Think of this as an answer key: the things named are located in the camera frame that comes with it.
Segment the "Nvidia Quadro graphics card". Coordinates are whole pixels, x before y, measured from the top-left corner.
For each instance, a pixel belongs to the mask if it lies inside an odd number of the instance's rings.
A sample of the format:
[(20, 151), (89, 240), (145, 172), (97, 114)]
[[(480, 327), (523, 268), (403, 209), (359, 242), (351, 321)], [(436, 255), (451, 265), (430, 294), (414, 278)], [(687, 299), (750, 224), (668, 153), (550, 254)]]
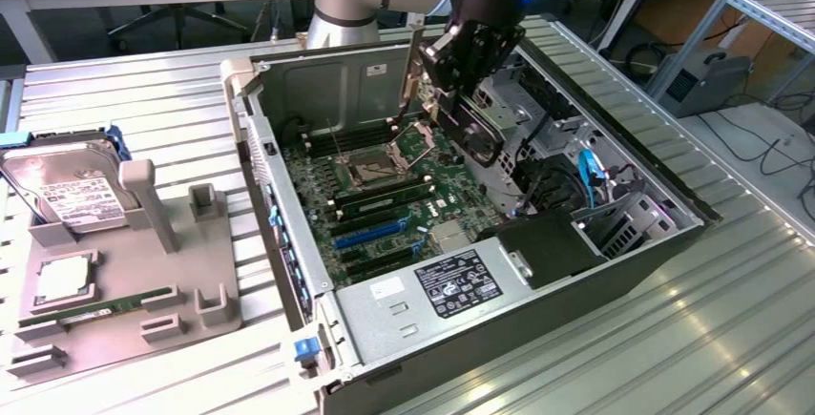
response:
[[(432, 96), (426, 101), (423, 108), (431, 120), (444, 131), (451, 140), (460, 146), (467, 154), (484, 167), (491, 166), (498, 159), (503, 149), (504, 138), (500, 131), (492, 126), (480, 114), (474, 100), (474, 94), (482, 84), (470, 95), (446, 94), (438, 90), (424, 72), (419, 57), (419, 46), (423, 40), (426, 26), (411, 24), (411, 38), (408, 43), (407, 67), (399, 96), (399, 114), (403, 117), (408, 113), (412, 98), (420, 88), (420, 83), (430, 83)], [(447, 26), (444, 33), (456, 34), (456, 26)]]

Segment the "black slanted pole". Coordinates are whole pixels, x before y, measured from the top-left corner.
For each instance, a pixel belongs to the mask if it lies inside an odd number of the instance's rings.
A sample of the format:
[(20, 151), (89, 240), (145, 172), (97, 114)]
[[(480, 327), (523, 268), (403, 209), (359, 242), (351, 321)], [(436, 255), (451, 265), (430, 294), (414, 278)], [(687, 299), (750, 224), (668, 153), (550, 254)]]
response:
[(620, 3), (619, 10), (615, 12), (611, 18), (611, 22), (607, 25), (608, 29), (602, 38), (598, 51), (604, 58), (612, 56), (620, 41), (622, 35), (632, 22), (639, 8), (642, 7), (644, 0), (623, 0)]

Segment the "thin metal locking lever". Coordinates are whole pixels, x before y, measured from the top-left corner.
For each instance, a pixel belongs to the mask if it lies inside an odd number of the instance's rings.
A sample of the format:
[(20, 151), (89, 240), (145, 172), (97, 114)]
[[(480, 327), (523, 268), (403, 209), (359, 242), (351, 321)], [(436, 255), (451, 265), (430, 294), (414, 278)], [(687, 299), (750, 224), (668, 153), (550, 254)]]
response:
[(333, 126), (333, 123), (332, 123), (329, 118), (325, 119), (325, 124), (327, 124), (327, 129), (329, 131), (332, 143), (333, 143), (333, 146), (335, 146), (335, 149), (336, 149), (337, 160), (341, 163), (345, 163), (345, 162), (348, 162), (348, 160), (347, 160), (345, 154), (343, 152), (341, 144), (340, 144), (340, 141), (339, 141), (335, 129), (333, 129), (335, 126)]

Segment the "green motherboard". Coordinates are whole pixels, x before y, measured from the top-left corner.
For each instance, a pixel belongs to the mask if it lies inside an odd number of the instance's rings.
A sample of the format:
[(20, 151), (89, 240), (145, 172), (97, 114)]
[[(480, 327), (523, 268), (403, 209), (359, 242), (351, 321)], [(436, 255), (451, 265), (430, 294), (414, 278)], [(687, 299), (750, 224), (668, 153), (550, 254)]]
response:
[[(345, 156), (371, 149), (387, 151), (387, 144), (415, 121), (420, 120), (414, 119), (401, 124), (380, 123), (361, 129), (335, 131)], [(397, 180), (361, 191), (348, 190), (341, 184), (336, 172), (337, 154), (329, 132), (321, 135), (301, 132), (287, 137), (283, 158), (327, 274), (336, 287), (351, 286), (444, 254), (430, 235), (431, 228), (444, 221), (455, 220), (474, 242), (484, 229), (504, 220), (496, 203), (487, 196), (484, 184), (464, 163), (464, 154), (446, 139), (440, 130), (424, 123), (435, 134), (434, 151), (410, 170), (405, 171), (397, 166)], [(365, 194), (391, 185), (426, 182), (436, 185), (431, 197), (360, 218), (339, 220), (335, 217), (336, 198)], [(336, 239), (396, 221), (407, 223), (407, 229), (401, 233), (341, 250), (333, 248)]]

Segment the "green RAM stick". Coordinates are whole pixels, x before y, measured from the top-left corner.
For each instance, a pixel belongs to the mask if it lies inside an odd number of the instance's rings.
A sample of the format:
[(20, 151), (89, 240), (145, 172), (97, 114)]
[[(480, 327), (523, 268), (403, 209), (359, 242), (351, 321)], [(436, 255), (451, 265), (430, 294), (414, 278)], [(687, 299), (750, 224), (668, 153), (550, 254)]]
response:
[(368, 216), (392, 207), (408, 205), (434, 195), (436, 185), (432, 182), (391, 185), (333, 200), (333, 214), (339, 220)]
[(97, 318), (99, 313), (101, 313), (101, 315), (105, 315), (105, 312), (109, 312), (111, 314), (124, 313), (132, 310), (141, 309), (143, 300), (147, 300), (148, 298), (156, 296), (167, 295), (169, 293), (169, 287), (160, 287), (139, 294), (117, 298), (112, 301), (97, 301), (91, 304), (72, 307), (61, 311), (53, 311), (25, 319), (20, 319), (17, 321), (17, 327), (29, 327), (45, 322), (61, 321), (65, 319), (75, 318), (79, 318), (80, 320), (87, 320), (91, 318)]

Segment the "silver chipset heatsink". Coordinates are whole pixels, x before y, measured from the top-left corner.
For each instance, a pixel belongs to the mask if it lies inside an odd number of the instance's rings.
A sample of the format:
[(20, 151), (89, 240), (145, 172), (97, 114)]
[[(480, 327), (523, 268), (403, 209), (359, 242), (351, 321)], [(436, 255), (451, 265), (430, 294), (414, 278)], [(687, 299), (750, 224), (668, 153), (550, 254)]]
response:
[(467, 231), (455, 220), (435, 225), (430, 235), (442, 253), (464, 248), (471, 243)]

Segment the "blue expansion slot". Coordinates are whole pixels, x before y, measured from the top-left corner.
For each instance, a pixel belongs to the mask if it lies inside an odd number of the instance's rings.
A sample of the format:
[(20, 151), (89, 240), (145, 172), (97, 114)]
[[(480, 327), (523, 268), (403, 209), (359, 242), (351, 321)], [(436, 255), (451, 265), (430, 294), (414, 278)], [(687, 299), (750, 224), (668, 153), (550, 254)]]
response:
[(333, 241), (333, 248), (341, 250), (353, 247), (357, 244), (369, 242), (375, 239), (388, 237), (391, 235), (401, 233), (407, 229), (408, 225), (404, 221), (396, 221), (388, 225), (383, 225), (359, 234), (348, 237), (343, 237)]

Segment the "black plastic air shroud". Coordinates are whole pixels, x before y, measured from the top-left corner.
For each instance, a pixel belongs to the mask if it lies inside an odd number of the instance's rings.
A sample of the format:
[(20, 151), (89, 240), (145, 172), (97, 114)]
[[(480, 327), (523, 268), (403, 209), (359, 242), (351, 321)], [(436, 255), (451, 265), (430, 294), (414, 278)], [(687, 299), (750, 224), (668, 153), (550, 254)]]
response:
[(575, 276), (607, 262), (574, 226), (568, 213), (547, 210), (484, 229), (478, 241), (498, 237), (504, 250), (516, 253), (531, 269), (532, 288)]

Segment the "hard drive with blue caddy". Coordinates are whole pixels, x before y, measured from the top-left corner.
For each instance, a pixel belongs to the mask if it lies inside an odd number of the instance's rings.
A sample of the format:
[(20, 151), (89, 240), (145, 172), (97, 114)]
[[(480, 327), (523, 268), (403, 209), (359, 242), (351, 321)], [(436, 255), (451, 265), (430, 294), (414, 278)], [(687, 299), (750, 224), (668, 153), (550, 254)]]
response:
[(0, 134), (0, 155), (17, 149), (101, 141), (107, 141), (112, 145), (112, 151), (117, 154), (120, 160), (132, 160), (121, 129), (113, 124), (92, 129), (39, 134), (31, 132), (3, 133)]

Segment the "silver power supply unit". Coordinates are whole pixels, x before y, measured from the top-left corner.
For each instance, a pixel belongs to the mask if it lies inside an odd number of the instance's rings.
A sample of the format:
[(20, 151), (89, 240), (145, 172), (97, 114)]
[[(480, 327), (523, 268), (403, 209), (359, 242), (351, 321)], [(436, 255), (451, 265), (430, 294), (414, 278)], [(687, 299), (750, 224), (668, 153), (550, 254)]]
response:
[(494, 319), (531, 296), (490, 238), (336, 293), (363, 365), (392, 363)]

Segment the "blue case latch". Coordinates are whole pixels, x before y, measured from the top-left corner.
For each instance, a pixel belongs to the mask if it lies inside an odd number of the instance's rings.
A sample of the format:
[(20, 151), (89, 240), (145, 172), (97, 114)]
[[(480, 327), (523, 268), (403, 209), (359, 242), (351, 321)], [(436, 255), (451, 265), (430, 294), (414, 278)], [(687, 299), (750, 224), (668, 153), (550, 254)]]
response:
[(295, 341), (295, 361), (297, 363), (312, 360), (320, 352), (321, 346), (316, 337), (308, 337)]

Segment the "silver hard disk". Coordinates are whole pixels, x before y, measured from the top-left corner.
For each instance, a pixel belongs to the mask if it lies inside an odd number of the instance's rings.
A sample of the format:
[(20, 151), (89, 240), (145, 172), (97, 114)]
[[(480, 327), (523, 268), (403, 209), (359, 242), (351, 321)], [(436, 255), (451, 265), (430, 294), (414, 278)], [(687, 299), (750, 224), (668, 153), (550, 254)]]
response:
[(76, 234), (127, 224), (139, 207), (119, 183), (123, 159), (107, 137), (0, 150), (0, 175), (43, 223)]

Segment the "grey plastic parts rack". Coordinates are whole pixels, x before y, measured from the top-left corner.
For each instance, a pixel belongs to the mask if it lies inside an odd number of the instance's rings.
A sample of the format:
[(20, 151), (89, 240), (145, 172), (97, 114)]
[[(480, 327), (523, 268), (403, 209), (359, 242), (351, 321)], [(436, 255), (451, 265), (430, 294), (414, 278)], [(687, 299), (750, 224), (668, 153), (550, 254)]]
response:
[[(32, 245), (20, 312), (4, 372), (24, 387), (199, 342), (241, 326), (239, 284), (227, 198), (208, 183), (184, 196), (161, 199), (148, 159), (123, 163), (119, 183), (139, 207), (127, 224), (81, 236), (65, 224), (29, 228)], [(91, 262), (85, 294), (35, 305), (41, 264), (84, 256)], [(17, 321), (160, 287), (171, 293), (141, 301), (141, 309), (99, 313), (29, 327)]]

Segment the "silver CPU chip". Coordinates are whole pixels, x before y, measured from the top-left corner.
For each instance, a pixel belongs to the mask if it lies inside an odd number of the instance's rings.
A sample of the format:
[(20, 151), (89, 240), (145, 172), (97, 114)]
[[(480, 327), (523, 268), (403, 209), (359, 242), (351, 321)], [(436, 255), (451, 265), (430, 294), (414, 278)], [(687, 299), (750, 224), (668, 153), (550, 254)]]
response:
[(35, 294), (35, 305), (85, 294), (89, 286), (91, 262), (84, 256), (44, 261)]

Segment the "aluminium profile frame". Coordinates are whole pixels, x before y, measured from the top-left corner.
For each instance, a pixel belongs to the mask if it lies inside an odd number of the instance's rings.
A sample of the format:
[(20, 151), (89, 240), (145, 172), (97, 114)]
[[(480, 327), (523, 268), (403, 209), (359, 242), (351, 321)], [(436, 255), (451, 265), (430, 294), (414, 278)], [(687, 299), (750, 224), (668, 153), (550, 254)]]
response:
[(726, 8), (732, 8), (748, 20), (762, 24), (815, 59), (815, 0), (715, 0), (675, 58), (656, 73), (647, 87), (647, 94), (654, 99), (666, 94), (684, 61), (702, 44), (703, 37)]

